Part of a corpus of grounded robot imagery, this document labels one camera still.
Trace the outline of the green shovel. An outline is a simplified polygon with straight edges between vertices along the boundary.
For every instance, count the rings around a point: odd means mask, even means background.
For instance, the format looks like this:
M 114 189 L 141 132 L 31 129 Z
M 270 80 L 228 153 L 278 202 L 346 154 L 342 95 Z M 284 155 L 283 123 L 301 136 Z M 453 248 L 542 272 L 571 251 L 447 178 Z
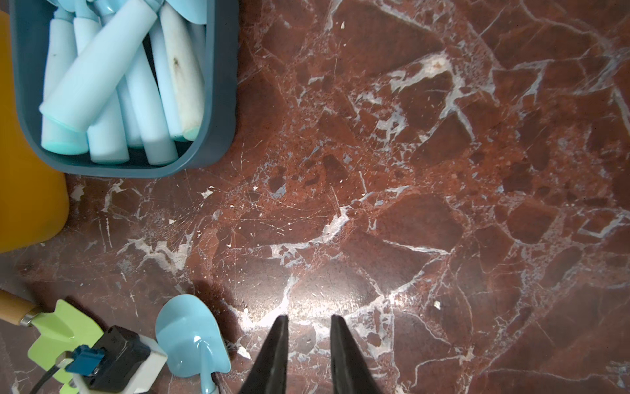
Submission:
M 57 358 L 79 346 L 92 347 L 103 336 L 102 328 L 85 313 L 65 300 L 58 300 L 53 312 L 44 312 L 29 300 L 1 291 L 1 320 L 23 327 L 34 326 L 39 338 L 27 352 L 30 360 L 44 370 L 44 376 L 31 390 L 38 393 L 50 379 L 62 384 L 61 393 L 77 393 L 72 376 L 56 365 Z

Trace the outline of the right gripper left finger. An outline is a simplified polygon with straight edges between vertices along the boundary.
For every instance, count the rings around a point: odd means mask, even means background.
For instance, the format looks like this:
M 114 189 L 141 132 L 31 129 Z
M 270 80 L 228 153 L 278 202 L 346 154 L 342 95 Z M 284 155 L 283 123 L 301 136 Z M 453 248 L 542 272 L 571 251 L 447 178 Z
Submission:
M 280 315 L 272 325 L 239 394 L 285 393 L 288 353 L 289 317 Z

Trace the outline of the light blue shovel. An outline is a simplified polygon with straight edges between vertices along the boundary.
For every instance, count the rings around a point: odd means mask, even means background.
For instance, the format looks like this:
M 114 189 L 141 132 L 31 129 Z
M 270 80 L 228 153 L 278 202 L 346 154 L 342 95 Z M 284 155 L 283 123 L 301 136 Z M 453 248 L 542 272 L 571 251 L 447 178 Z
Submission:
M 231 360 L 218 323 L 202 300 L 189 294 L 170 299 L 157 316 L 155 335 L 174 376 L 198 375 L 201 392 L 221 392 L 213 374 L 230 372 Z
M 149 39 L 157 77 L 157 86 L 162 100 L 162 108 L 167 120 L 170 137 L 174 141 L 185 141 L 172 86 L 165 36 L 159 20 L 154 23 L 149 31 Z
M 149 164 L 164 166 L 174 162 L 178 159 L 177 149 L 170 137 L 162 99 L 142 44 L 129 65 L 125 81 Z
M 81 54 L 100 32 L 102 25 L 97 14 L 85 0 L 76 0 L 73 21 L 77 53 Z M 90 159 L 96 164 L 118 165 L 129 161 L 126 133 L 118 93 L 114 91 L 100 115 L 87 131 Z
M 77 57 L 74 15 L 55 1 L 57 9 L 49 22 L 49 45 L 44 69 L 41 147 L 54 154 L 77 156 L 89 152 L 87 137 L 57 121 L 64 108 L 64 77 Z
M 159 12 L 182 136 L 195 141 L 203 125 L 204 80 L 186 20 L 169 4 Z
M 64 108 L 57 121 L 84 133 L 100 115 L 126 74 L 162 1 L 126 1 L 72 63 L 64 81 Z

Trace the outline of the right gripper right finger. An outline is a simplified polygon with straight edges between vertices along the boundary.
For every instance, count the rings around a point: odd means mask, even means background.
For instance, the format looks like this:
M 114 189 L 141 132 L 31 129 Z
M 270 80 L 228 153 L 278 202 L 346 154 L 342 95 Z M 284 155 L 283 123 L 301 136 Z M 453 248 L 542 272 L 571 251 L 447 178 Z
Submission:
M 381 393 L 346 321 L 340 315 L 331 317 L 331 378 L 334 394 Z

